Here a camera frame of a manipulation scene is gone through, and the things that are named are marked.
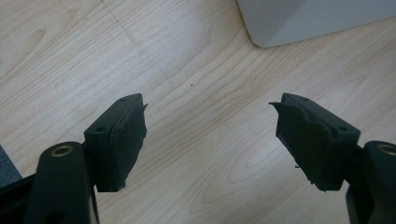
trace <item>wood grain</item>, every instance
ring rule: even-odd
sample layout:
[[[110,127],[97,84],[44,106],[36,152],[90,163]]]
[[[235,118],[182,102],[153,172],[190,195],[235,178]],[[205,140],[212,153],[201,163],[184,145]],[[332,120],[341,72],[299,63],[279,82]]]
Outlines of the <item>wood grain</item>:
[[[282,92],[395,142],[396,19],[254,46],[236,1],[0,3],[0,144],[23,176],[115,100],[141,92],[148,137],[102,223],[348,223],[275,137]]]

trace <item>dark fabric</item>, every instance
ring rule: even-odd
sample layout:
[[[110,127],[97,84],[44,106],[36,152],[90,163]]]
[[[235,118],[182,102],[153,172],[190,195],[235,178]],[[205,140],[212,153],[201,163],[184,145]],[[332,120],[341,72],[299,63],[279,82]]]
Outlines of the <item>dark fabric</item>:
[[[0,146],[0,188],[20,179],[22,179],[22,176]]]

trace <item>screw hole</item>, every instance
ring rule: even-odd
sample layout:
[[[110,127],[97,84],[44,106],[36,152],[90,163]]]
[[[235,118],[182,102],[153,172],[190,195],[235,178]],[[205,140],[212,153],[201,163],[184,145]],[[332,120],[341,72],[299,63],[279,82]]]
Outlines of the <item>screw hole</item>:
[[[59,146],[53,149],[50,153],[52,157],[62,157],[73,151],[72,146]]]
[[[379,145],[377,148],[385,153],[388,153],[391,156],[396,156],[396,147],[388,146],[388,145]]]
[[[105,129],[106,129],[106,127],[99,127],[99,128],[96,129],[96,131],[102,132],[102,131],[104,131]]]
[[[65,215],[60,212],[51,212],[46,216],[46,224],[58,224],[64,220]]]

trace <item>black bracket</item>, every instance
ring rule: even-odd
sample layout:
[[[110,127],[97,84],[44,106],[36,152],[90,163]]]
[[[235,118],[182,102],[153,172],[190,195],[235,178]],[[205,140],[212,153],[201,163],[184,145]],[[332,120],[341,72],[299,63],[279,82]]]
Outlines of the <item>black bracket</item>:
[[[123,97],[85,131],[86,142],[45,150],[35,175],[0,189],[3,223],[99,223],[95,193],[125,187],[146,137],[141,94]]]
[[[311,100],[289,93],[271,103],[278,114],[276,136],[305,175],[321,190],[349,183],[351,223],[396,223],[396,146],[357,145],[360,131]]]

